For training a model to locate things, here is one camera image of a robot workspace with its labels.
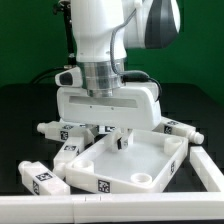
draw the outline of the cable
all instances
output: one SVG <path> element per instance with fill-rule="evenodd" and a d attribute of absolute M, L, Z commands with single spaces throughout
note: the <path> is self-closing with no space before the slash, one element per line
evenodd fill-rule
<path fill-rule="evenodd" d="M 37 80 L 37 81 L 35 82 L 35 84 L 40 83 L 40 82 L 41 82 L 42 80 L 44 80 L 44 79 L 51 79 L 51 78 L 55 78 L 55 75 L 48 75 L 48 76 L 41 77 L 39 80 Z"/>
<path fill-rule="evenodd" d="M 125 26 L 128 25 L 128 23 L 131 21 L 131 19 L 136 15 L 136 9 L 134 9 L 134 11 L 131 13 L 131 15 L 126 19 L 126 21 L 124 23 L 122 23 L 121 25 L 117 26 L 113 32 L 112 32 L 112 35 L 111 35 L 111 41 L 110 41 L 110 59 L 111 59 L 111 67 L 112 67 L 112 70 L 115 74 L 121 76 L 123 78 L 123 81 L 125 80 L 137 80 L 138 81 L 142 81 L 142 82 L 146 82 L 146 81 L 151 81 L 151 82 L 154 82 L 156 83 L 156 85 L 158 86 L 159 88 L 159 96 L 157 98 L 157 101 L 159 100 L 159 98 L 161 97 L 162 95 L 162 87 L 161 85 L 159 84 L 159 82 L 153 78 L 151 78 L 146 72 L 143 72 L 143 71 L 140 71 L 140 70 L 132 70 L 132 71 L 124 71 L 124 72 L 120 72 L 117 70 L 117 67 L 116 67 L 116 63 L 115 63 L 115 56 L 114 56 L 114 45 L 115 45 L 115 38 L 116 38 L 116 35 L 117 35 L 117 32 L 124 28 Z M 138 74 L 138 78 L 131 78 L 131 75 L 134 75 L 134 74 Z"/>
<path fill-rule="evenodd" d="M 61 6 L 64 6 L 63 2 L 71 3 L 71 0 L 59 0 L 58 4 L 60 4 Z"/>
<path fill-rule="evenodd" d="M 39 79 L 41 79 L 42 77 L 44 77 L 45 75 L 51 73 L 51 72 L 55 72 L 55 71 L 64 71 L 65 68 L 64 67 L 56 67 L 56 68 L 51 68 L 48 69 L 46 71 L 41 72 L 40 74 L 38 74 L 36 77 L 34 77 L 31 81 L 30 84 L 35 84 Z"/>

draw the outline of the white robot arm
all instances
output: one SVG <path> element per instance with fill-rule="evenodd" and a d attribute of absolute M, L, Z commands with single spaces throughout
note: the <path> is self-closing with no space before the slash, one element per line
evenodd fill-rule
<path fill-rule="evenodd" d="M 110 97 L 122 86 L 125 47 L 163 48 L 180 29 L 176 0 L 72 0 L 71 14 L 77 63 L 91 97 Z"/>

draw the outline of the circular hole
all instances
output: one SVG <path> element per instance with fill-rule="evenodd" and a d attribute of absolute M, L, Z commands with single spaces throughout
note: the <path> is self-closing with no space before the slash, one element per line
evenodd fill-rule
<path fill-rule="evenodd" d="M 82 169 L 86 169 L 91 166 L 92 166 L 92 161 L 88 161 L 88 160 L 79 160 L 79 161 L 75 162 L 73 165 L 73 167 L 78 167 L 78 168 L 82 168 Z"/>
<path fill-rule="evenodd" d="M 131 176 L 131 181 L 136 184 L 151 184 L 152 177 L 145 173 L 136 173 Z"/>

